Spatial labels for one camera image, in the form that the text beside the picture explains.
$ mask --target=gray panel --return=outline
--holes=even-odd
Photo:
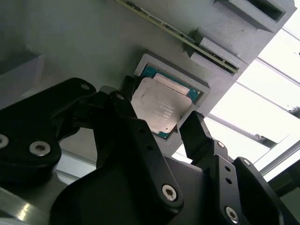
[[[219,0],[224,6],[258,29],[277,33],[296,11],[292,1]]]
[[[41,80],[45,57],[24,52],[0,62],[0,109],[16,102]]]

